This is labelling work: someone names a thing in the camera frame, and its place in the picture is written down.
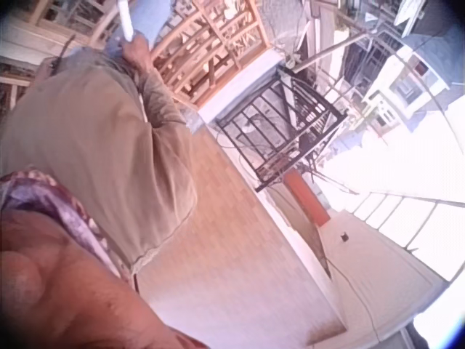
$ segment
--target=skin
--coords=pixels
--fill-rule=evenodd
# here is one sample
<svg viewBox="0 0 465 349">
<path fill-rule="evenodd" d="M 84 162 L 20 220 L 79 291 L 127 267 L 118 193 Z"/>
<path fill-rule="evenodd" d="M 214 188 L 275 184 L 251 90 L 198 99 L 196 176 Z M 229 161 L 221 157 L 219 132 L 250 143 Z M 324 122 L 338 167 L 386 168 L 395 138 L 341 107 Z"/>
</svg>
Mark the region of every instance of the skin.
<svg viewBox="0 0 465 349">
<path fill-rule="evenodd" d="M 123 43 L 140 73 L 154 71 L 147 40 Z M 140 296 L 51 218 L 1 212 L 1 320 L 32 348 L 181 349 Z"/>
</svg>

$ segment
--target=person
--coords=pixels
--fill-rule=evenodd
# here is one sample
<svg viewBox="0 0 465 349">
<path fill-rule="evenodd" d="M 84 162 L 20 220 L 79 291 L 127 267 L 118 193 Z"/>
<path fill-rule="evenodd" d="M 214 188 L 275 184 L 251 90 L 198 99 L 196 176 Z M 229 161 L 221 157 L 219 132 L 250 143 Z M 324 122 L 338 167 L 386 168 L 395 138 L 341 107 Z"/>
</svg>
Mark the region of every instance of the person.
<svg viewBox="0 0 465 349">
<path fill-rule="evenodd" d="M 132 284 L 196 203 L 191 134 L 147 39 L 52 70 L 0 127 L 2 331 L 19 348 L 206 348 Z"/>
</svg>

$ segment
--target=patterned cloth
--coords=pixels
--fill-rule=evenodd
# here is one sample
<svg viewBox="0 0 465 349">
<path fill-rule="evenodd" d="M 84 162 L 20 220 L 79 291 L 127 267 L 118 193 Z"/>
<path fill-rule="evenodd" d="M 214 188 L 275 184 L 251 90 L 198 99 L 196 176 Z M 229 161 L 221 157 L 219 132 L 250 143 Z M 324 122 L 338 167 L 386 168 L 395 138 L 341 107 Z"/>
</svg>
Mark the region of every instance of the patterned cloth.
<svg viewBox="0 0 465 349">
<path fill-rule="evenodd" d="M 30 168 L 0 178 L 0 210 L 5 209 L 40 212 L 52 218 L 113 274 L 129 282 L 128 270 L 110 258 L 114 254 L 81 202 L 49 175 Z"/>
</svg>

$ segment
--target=tan shirt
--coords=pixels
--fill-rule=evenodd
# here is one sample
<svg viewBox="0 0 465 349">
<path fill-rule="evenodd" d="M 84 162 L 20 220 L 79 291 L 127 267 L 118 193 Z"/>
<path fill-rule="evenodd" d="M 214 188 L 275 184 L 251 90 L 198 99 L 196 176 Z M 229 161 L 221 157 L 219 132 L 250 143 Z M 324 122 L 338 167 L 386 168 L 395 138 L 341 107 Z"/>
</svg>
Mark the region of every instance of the tan shirt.
<svg viewBox="0 0 465 349">
<path fill-rule="evenodd" d="M 83 50 L 32 86 L 0 130 L 0 176 L 34 165 L 86 208 L 132 273 L 196 203 L 191 134 L 157 73 L 132 78 Z"/>
</svg>

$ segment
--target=black metal grate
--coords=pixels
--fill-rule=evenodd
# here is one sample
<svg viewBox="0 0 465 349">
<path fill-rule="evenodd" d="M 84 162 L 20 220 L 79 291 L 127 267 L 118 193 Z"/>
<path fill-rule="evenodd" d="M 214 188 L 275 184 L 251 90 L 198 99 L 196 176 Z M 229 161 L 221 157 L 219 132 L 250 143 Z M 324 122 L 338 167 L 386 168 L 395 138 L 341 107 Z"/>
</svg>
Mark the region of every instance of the black metal grate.
<svg viewBox="0 0 465 349">
<path fill-rule="evenodd" d="M 279 67 L 217 125 L 255 171 L 258 192 L 298 161 L 315 163 L 346 117 L 309 82 Z"/>
</svg>

